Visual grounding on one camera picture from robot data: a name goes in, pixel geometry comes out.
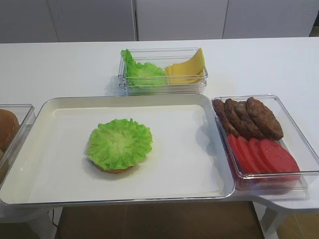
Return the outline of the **green lettuce leaf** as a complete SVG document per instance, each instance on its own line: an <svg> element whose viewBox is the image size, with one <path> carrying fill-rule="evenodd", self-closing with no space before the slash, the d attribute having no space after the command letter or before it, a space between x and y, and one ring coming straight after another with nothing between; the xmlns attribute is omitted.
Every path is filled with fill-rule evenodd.
<svg viewBox="0 0 319 239"><path fill-rule="evenodd" d="M103 169L136 166L152 151L150 128L133 119L100 123L90 135L88 158Z"/></svg>
<svg viewBox="0 0 319 239"><path fill-rule="evenodd" d="M165 71L159 66L146 62L136 62L128 49L121 51L125 63L125 77L130 86L159 86L167 84Z"/></svg>

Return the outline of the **yellow cheese slice bottom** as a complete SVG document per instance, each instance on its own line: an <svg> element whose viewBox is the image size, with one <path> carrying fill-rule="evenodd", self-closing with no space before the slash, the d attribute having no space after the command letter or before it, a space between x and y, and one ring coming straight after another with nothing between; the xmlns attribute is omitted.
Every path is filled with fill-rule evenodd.
<svg viewBox="0 0 319 239"><path fill-rule="evenodd" d="M201 79L199 79L197 81L171 81L169 78L167 80L168 80L168 83L171 85L183 85L183 84L195 84L195 83L201 81L202 78L203 77L201 76Z"/></svg>

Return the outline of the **yellow cheese slice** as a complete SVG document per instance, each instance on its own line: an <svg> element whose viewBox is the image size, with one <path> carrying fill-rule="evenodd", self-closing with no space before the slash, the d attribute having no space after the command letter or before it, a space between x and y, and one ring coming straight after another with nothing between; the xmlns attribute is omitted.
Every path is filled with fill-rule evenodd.
<svg viewBox="0 0 319 239"><path fill-rule="evenodd" d="M201 75L205 68L205 59L202 48L187 61L175 63L165 68L168 76L194 76Z"/></svg>
<svg viewBox="0 0 319 239"><path fill-rule="evenodd" d="M201 79L201 76L203 75L203 70L201 70L200 72L198 72L195 75L174 76L171 71L166 71L165 73L171 81L197 81L197 80Z"/></svg>
<svg viewBox="0 0 319 239"><path fill-rule="evenodd" d="M168 80L168 83L171 85L183 85L183 84L195 84L195 83L201 81L202 78L203 77L201 76L201 79L199 79L197 81L171 81L169 78L167 80Z"/></svg>

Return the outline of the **yellow cheese slice middle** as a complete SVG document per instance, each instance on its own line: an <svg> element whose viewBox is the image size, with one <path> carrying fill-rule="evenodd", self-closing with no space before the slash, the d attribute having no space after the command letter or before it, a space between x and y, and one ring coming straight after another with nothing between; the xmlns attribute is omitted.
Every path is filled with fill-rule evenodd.
<svg viewBox="0 0 319 239"><path fill-rule="evenodd" d="M171 81L197 81L197 80L201 79L201 76L203 75L203 70L201 70L200 72L198 72L195 75L174 76L171 71L166 71L165 73Z"/></svg>

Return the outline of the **green lettuce leaf in container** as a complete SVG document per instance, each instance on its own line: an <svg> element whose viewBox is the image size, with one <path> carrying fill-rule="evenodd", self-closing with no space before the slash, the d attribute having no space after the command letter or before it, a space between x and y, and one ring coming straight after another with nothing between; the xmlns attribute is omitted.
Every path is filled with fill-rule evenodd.
<svg viewBox="0 0 319 239"><path fill-rule="evenodd" d="M165 71L159 66L146 62L136 62L128 49L121 51L125 63L125 77L130 86L159 86L167 84Z"/></svg>

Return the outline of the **clear lettuce and cheese container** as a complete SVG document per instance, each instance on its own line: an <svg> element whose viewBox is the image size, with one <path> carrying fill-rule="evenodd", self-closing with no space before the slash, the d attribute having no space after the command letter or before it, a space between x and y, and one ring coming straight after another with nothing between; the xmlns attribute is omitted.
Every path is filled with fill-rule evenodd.
<svg viewBox="0 0 319 239"><path fill-rule="evenodd" d="M208 72L202 48L123 49L118 72L128 96L203 93Z"/></svg>

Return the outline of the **yellow cheese slice top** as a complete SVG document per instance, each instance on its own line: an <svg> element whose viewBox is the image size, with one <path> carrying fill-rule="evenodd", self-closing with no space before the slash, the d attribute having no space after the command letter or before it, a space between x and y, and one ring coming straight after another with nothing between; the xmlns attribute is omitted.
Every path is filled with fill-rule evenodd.
<svg viewBox="0 0 319 239"><path fill-rule="evenodd" d="M194 76L201 75L205 68L205 59L202 48L187 61L175 63L165 68L168 76Z"/></svg>

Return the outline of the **white serving tray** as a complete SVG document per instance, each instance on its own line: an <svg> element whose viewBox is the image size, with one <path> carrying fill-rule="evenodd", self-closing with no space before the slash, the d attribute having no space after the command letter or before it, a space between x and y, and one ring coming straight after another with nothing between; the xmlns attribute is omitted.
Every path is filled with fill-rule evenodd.
<svg viewBox="0 0 319 239"><path fill-rule="evenodd" d="M46 102L1 187L7 205L219 200L235 183L208 97Z"/></svg>

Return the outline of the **brown beef patty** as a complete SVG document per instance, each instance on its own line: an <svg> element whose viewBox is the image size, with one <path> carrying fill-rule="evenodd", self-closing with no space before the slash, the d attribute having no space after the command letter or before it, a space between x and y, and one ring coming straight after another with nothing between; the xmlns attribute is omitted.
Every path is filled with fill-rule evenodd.
<svg viewBox="0 0 319 239"><path fill-rule="evenodd" d="M252 135L247 129L246 125L243 123L243 121L240 119L240 117L237 115L235 110L236 101L232 99L227 99L225 101L225 113L230 121L230 123L234 126L234 128L237 130L237 132L244 137L245 139L249 140Z"/></svg>
<svg viewBox="0 0 319 239"><path fill-rule="evenodd" d="M249 97L246 100L246 109L254 124L267 138L280 140L284 137L282 127L273 112L260 100Z"/></svg>
<svg viewBox="0 0 319 239"><path fill-rule="evenodd" d="M235 137L238 137L240 134L235 129L235 127L230 123L226 116L225 112L225 104L220 99L215 99L212 101L213 109L215 110L215 113L217 114L220 123L222 124L225 132L227 135L234 135Z"/></svg>
<svg viewBox="0 0 319 239"><path fill-rule="evenodd" d="M241 119L243 124L246 126L247 130L251 134L252 137L257 139L265 139L265 135L261 132L261 130L255 125L250 116L248 115L246 109L246 102L239 101L235 103L235 111L238 117Z"/></svg>

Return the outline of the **toasted bottom bun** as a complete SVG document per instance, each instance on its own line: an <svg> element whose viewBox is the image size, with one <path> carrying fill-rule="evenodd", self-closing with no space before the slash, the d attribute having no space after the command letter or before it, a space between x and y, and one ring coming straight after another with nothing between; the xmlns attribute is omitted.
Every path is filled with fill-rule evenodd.
<svg viewBox="0 0 319 239"><path fill-rule="evenodd" d="M110 170L107 170L107 169L103 169L101 166L99 166L98 164L94 163L93 164L99 168L101 171L103 172L107 172L107 173L113 173L113 174L119 174L119 173L122 173L122 172L125 172L129 169L131 169L133 166L129 166L128 168L124 168L124 169L110 169Z"/></svg>

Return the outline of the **red tomato slice back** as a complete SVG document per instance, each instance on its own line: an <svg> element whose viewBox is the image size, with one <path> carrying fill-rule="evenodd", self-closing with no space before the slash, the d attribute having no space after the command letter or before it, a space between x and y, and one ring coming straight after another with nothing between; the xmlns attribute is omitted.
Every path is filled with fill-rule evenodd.
<svg viewBox="0 0 319 239"><path fill-rule="evenodd" d="M229 134L227 140L230 144L230 147L237 159L238 164L240 165L242 172L245 174L253 173L253 168L250 162L245 157L244 153L240 149L237 143L237 138L233 134Z"/></svg>

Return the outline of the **red tomato slice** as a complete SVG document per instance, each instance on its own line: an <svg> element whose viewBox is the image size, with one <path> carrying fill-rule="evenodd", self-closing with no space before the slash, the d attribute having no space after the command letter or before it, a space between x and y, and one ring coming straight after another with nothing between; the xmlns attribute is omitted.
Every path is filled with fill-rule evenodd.
<svg viewBox="0 0 319 239"><path fill-rule="evenodd" d="M299 172L295 159L277 142L263 139L258 143L258 148L264 162L276 173Z"/></svg>
<svg viewBox="0 0 319 239"><path fill-rule="evenodd" d="M251 155L247 143L248 141L242 136L236 139L236 144L242 157L242 168L247 174L259 174L261 170Z"/></svg>
<svg viewBox="0 0 319 239"><path fill-rule="evenodd" d="M253 173L253 168L250 162L245 157L244 153L240 149L237 143L237 138L233 134L229 134L227 140L230 144L230 147L237 159L238 164L240 165L242 172L245 174Z"/></svg>
<svg viewBox="0 0 319 239"><path fill-rule="evenodd" d="M263 158L261 157L261 153L258 148L259 139L251 138L248 141L248 149L254 159L255 164L260 169L262 173L270 173L271 168L264 162Z"/></svg>

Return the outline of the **clear patty and tomato container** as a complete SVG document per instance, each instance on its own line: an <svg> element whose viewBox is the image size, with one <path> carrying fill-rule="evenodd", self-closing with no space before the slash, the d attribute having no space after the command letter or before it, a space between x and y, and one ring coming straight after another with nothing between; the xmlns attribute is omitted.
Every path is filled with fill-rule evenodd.
<svg viewBox="0 0 319 239"><path fill-rule="evenodd" d="M306 189L319 157L274 95L212 100L238 190Z"/></svg>

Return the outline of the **white table leg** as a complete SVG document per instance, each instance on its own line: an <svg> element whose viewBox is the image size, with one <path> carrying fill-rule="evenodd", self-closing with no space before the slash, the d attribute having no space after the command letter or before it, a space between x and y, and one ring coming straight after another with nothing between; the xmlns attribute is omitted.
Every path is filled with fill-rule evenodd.
<svg viewBox="0 0 319 239"><path fill-rule="evenodd" d="M264 205L253 202L253 206L265 239L278 239L277 229L287 218L282 214Z"/></svg>

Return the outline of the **brown top bun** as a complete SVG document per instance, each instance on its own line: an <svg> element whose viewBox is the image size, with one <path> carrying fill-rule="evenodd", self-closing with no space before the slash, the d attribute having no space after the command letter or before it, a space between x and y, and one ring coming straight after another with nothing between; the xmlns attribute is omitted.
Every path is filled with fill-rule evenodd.
<svg viewBox="0 0 319 239"><path fill-rule="evenodd" d="M0 149L4 152L19 129L19 122L14 113L0 110Z"/></svg>

